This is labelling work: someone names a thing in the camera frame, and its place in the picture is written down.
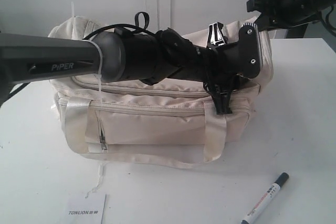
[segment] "black cap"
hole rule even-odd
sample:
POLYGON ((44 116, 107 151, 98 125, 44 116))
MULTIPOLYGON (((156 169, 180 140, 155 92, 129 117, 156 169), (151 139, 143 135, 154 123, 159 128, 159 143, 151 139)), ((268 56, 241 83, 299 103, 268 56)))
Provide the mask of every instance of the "black cap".
POLYGON ((282 173, 280 177, 278 177, 278 179, 275 181, 275 184, 278 184, 281 188, 288 179, 289 175, 287 173, 282 173))

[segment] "white table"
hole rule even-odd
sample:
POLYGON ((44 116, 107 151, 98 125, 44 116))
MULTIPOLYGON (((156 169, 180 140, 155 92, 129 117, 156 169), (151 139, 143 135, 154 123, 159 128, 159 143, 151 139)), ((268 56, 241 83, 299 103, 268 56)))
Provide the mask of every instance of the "white table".
MULTIPOLYGON (((322 39, 272 49, 274 79, 242 139, 193 170, 109 164, 104 223, 240 223, 281 172, 290 180, 257 224, 335 222, 336 54, 322 39)), ((68 197, 96 185, 98 162, 68 148, 51 105, 38 82, 0 109, 0 223, 61 223, 68 197)))

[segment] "white tag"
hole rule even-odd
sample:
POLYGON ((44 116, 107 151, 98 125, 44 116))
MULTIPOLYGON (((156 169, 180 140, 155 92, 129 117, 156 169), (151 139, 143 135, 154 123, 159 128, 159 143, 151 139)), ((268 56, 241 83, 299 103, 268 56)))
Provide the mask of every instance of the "white tag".
POLYGON ((72 196, 64 213, 65 224, 101 224, 104 213, 106 194, 93 193, 72 196))

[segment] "bag strap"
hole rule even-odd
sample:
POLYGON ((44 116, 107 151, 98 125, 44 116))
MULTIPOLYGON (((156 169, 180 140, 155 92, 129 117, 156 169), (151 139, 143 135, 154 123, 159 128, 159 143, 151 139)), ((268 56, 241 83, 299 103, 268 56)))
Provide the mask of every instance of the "bag strap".
POLYGON ((205 109, 205 145, 204 160, 199 163, 186 163, 178 159, 129 153, 91 153, 85 141, 85 132, 88 124, 88 110, 91 100, 72 97, 67 103, 63 129, 69 147, 83 157, 102 161, 131 162, 140 164, 155 164, 175 168, 193 168, 199 164, 209 163, 218 159, 224 149, 226 138, 226 118, 216 115, 211 101, 204 103, 205 109))

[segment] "cream bag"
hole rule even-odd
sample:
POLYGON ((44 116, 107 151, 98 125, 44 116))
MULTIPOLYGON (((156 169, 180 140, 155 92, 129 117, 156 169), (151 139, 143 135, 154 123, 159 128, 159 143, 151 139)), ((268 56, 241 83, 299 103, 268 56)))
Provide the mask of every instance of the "cream bag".
MULTIPOLYGON (((224 26, 228 42, 238 40, 242 23, 224 26)), ((50 37, 83 39, 99 24, 75 17, 55 27, 50 37)), ((208 30, 186 35, 205 47, 208 30)), ((263 67, 257 78, 234 91, 232 114, 217 115, 201 82, 165 79, 102 83, 95 75, 52 80, 55 104, 69 147, 92 159, 192 168, 218 159, 225 142, 240 138, 254 113, 253 101, 272 79, 271 48, 260 33, 263 67)))

